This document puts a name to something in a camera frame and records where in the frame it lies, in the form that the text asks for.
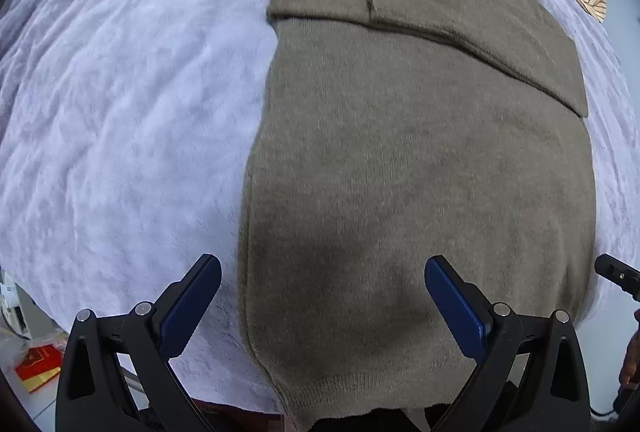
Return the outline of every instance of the black cable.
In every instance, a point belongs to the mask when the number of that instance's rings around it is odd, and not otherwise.
[[[23,340],[29,340],[26,336],[20,335],[20,333],[18,333],[14,328],[11,327],[9,320],[7,320],[6,316],[4,316],[4,311],[2,311],[2,308],[0,308],[0,313],[2,313],[2,320],[4,320],[4,325],[7,327],[7,329],[9,329],[9,331],[11,331],[18,338],[22,338]]]
[[[594,411],[593,407],[591,407],[591,413],[592,413],[594,416],[597,416],[597,417],[607,417],[607,416],[610,416],[611,414],[613,414],[614,412],[615,412],[615,410],[610,410],[609,412],[606,412],[606,413],[604,413],[604,414],[601,414],[600,412],[596,412],[596,411]]]

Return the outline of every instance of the olive green sweater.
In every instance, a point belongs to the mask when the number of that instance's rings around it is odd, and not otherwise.
[[[271,0],[246,168],[244,341],[300,430],[452,401],[472,364],[424,288],[576,314],[594,179],[574,43],[536,0]]]

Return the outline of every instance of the metal screw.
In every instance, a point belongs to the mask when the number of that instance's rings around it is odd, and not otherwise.
[[[145,316],[147,313],[151,311],[151,304],[148,302],[141,302],[136,306],[136,315]]]
[[[556,318],[563,324],[566,324],[567,322],[569,322],[569,313],[562,310],[556,311]]]
[[[91,310],[90,309],[81,309],[78,314],[76,315],[76,320],[78,322],[84,322],[85,320],[87,320],[89,317],[91,316]]]
[[[501,317],[506,317],[511,313],[511,308],[504,302],[498,302],[497,304],[494,304],[494,311]]]

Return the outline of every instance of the bed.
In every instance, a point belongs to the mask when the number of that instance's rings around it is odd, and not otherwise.
[[[267,1],[12,0],[0,18],[0,265],[68,330],[83,307],[155,300],[213,253],[223,282],[174,371],[192,398],[278,412],[236,303],[242,177],[276,48]],[[620,63],[574,0],[539,1],[584,75],[594,256],[633,265],[640,152]],[[580,319],[613,289],[593,278]]]

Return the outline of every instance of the knit fabric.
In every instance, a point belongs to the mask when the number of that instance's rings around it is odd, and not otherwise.
[[[271,0],[246,168],[244,340],[299,430],[452,401],[472,362],[424,287],[576,314],[594,180],[573,42],[535,0]]]

